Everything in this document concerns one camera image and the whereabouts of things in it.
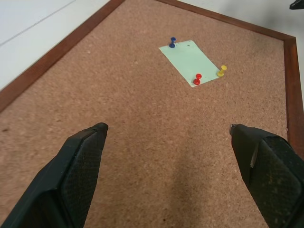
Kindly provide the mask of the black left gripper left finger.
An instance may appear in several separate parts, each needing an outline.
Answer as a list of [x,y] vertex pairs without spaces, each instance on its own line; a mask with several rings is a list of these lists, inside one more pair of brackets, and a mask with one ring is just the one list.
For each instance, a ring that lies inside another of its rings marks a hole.
[[83,228],[96,189],[108,125],[67,138],[0,228]]

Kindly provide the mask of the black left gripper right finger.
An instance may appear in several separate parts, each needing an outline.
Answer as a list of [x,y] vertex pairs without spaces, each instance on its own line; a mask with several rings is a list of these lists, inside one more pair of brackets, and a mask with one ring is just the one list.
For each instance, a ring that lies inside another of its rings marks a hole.
[[229,133],[243,182],[269,228],[304,228],[304,160],[276,134],[242,124]]

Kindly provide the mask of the light green paper note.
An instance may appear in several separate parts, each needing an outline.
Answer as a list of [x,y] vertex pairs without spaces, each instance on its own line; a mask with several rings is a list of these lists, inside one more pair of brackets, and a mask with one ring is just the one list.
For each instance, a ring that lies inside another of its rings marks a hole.
[[200,84],[218,79],[220,71],[212,61],[200,50],[193,40],[175,43],[175,47],[160,47],[159,50],[166,56],[181,76],[191,87],[197,74],[201,74]]

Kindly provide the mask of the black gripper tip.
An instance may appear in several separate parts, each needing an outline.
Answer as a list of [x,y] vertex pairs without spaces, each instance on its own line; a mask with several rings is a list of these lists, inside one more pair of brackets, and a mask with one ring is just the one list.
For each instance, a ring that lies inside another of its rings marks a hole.
[[289,6],[290,10],[304,10],[304,0],[295,0]]

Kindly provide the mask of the cork board with wooden frame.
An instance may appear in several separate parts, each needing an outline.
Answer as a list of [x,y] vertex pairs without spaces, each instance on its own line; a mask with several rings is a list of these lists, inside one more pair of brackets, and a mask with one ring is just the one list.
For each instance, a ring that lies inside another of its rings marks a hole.
[[[193,40],[224,76],[191,87],[159,50]],[[80,130],[109,126],[85,228],[268,228],[229,127],[287,137],[284,42],[126,0],[0,113],[0,225]]]

